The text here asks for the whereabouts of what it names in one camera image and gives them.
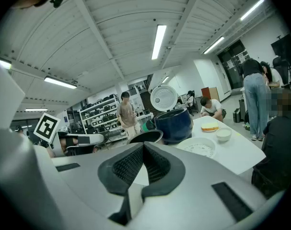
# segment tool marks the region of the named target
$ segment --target fluorescent light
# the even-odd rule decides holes
[[[264,0],[259,0],[248,12],[246,12],[240,20],[244,20],[251,12],[253,12],[260,4],[262,4]]]
[[[26,108],[25,111],[47,111],[47,108]]]
[[[5,60],[0,59],[0,66],[3,67],[3,68],[5,68],[5,69],[10,70],[11,63],[8,62],[8,61],[5,61]]]
[[[64,86],[64,87],[67,87],[67,88],[70,88],[70,89],[76,89],[77,88],[77,86],[74,85],[74,84],[66,83],[64,81],[61,81],[61,80],[58,80],[58,79],[54,79],[52,77],[45,77],[44,81],[45,82],[54,83],[54,84],[57,84],[57,85],[61,85],[61,86]]]
[[[163,36],[166,30],[166,25],[159,25],[157,27],[157,33],[155,38],[154,50],[151,59],[157,59],[161,44],[163,42]]]
[[[213,45],[211,45],[210,47],[209,47],[209,49],[207,49],[205,52],[204,52],[204,54],[207,54],[209,51],[211,51],[215,46],[217,46],[222,40],[224,39],[224,37],[220,37],[219,39],[218,39],[218,41],[217,42],[215,42]]]
[[[163,83],[169,78],[169,76],[165,77],[165,79],[163,80]]]

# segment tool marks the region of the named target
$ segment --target navy blue pot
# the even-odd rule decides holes
[[[156,128],[168,143],[179,143],[191,137],[193,121],[186,108],[178,108],[155,118]]]

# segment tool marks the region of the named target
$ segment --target rice cooker lid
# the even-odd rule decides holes
[[[161,112],[172,110],[177,103],[177,93],[169,85],[159,85],[151,92],[151,104]]]

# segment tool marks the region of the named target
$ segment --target bread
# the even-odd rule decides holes
[[[211,131],[219,129],[219,125],[217,122],[214,123],[206,123],[201,125],[201,129],[204,131]]]

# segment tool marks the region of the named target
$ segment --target white bowl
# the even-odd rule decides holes
[[[219,128],[216,136],[219,141],[228,141],[232,136],[232,130],[230,128]]]
[[[208,158],[213,158],[216,155],[216,146],[215,144],[203,137],[192,137],[188,138],[177,145],[177,148],[198,155],[203,155]]]

